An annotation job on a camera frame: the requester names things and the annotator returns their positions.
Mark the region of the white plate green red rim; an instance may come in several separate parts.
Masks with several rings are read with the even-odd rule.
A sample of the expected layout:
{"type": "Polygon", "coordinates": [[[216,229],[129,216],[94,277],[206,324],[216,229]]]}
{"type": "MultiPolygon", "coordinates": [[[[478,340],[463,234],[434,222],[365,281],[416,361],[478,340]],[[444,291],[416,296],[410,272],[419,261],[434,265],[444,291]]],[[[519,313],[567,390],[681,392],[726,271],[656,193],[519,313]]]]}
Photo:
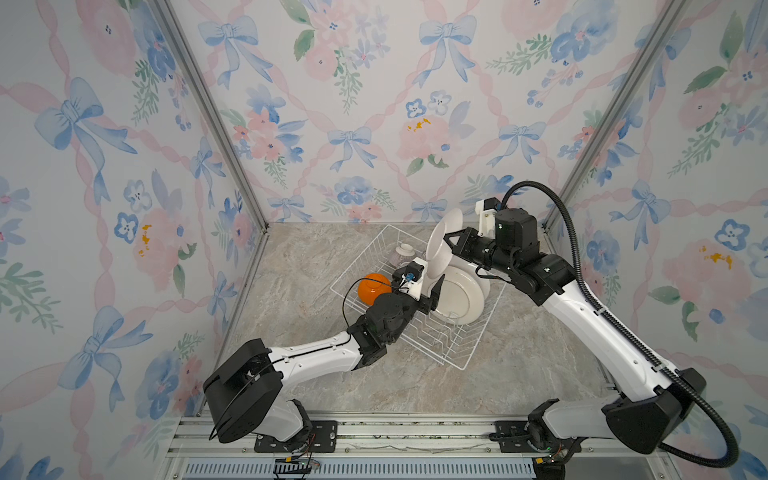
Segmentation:
{"type": "Polygon", "coordinates": [[[446,234],[463,229],[463,213],[459,208],[449,210],[434,227],[425,252],[427,262],[422,293],[429,296],[432,285],[439,280],[450,264],[453,253],[444,240],[446,234]]]}

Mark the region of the white deep plate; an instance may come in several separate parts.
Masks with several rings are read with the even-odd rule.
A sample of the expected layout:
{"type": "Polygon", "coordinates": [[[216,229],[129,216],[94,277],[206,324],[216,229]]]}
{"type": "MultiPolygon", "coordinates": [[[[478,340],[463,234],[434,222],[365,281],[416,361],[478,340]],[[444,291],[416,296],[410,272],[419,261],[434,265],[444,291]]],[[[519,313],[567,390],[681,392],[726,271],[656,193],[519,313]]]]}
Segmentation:
{"type": "Polygon", "coordinates": [[[476,272],[477,266],[474,263],[468,262],[460,257],[453,256],[451,258],[449,265],[459,268],[460,270],[469,274],[479,285],[483,293],[483,297],[485,299],[489,297],[490,289],[491,289],[490,280],[486,278],[481,278],[479,276],[479,274],[476,272]]]}

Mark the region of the white plate strawberry pattern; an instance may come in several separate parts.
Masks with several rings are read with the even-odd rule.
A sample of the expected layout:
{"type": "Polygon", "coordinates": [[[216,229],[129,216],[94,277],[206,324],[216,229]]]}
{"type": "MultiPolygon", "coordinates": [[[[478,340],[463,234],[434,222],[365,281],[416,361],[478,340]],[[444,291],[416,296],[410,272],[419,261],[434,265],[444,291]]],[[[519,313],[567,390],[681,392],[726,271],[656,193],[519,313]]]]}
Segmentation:
{"type": "Polygon", "coordinates": [[[440,299],[432,314],[460,326],[478,320],[490,293],[490,282],[456,266],[448,266],[444,276],[440,299]]]}

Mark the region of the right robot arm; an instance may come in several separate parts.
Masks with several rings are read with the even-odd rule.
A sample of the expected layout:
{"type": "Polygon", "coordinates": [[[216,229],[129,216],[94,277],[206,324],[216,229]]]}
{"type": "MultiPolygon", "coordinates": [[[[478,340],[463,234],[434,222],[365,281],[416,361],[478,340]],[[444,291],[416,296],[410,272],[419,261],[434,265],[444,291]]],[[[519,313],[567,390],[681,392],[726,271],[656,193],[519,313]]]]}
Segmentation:
{"type": "Polygon", "coordinates": [[[615,393],[579,402],[547,400],[528,416],[527,440],[539,451],[567,440],[605,438],[640,454],[668,450],[666,437],[687,417],[706,386],[694,369],[662,360],[600,303],[572,264],[540,249],[536,220],[523,209],[485,209],[486,225],[463,225],[454,209],[434,228],[430,264],[460,259],[476,274],[504,281],[560,320],[607,368],[615,393]]]}

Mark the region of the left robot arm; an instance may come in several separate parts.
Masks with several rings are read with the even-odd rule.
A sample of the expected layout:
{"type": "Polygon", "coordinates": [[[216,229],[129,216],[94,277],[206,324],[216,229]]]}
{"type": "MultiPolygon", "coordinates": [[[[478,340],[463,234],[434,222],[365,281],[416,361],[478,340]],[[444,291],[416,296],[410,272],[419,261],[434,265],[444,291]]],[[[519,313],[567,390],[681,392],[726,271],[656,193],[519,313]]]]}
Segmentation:
{"type": "Polygon", "coordinates": [[[249,340],[204,382],[203,393],[214,426],[209,438],[223,444],[251,433],[286,452],[311,443],[313,424],[303,404],[280,398],[286,388],[333,374],[366,368],[387,354],[418,312],[434,311],[445,277],[422,294],[423,282],[411,282],[412,265],[401,282],[379,295],[346,330],[321,341],[294,347],[267,347],[249,340]]]}

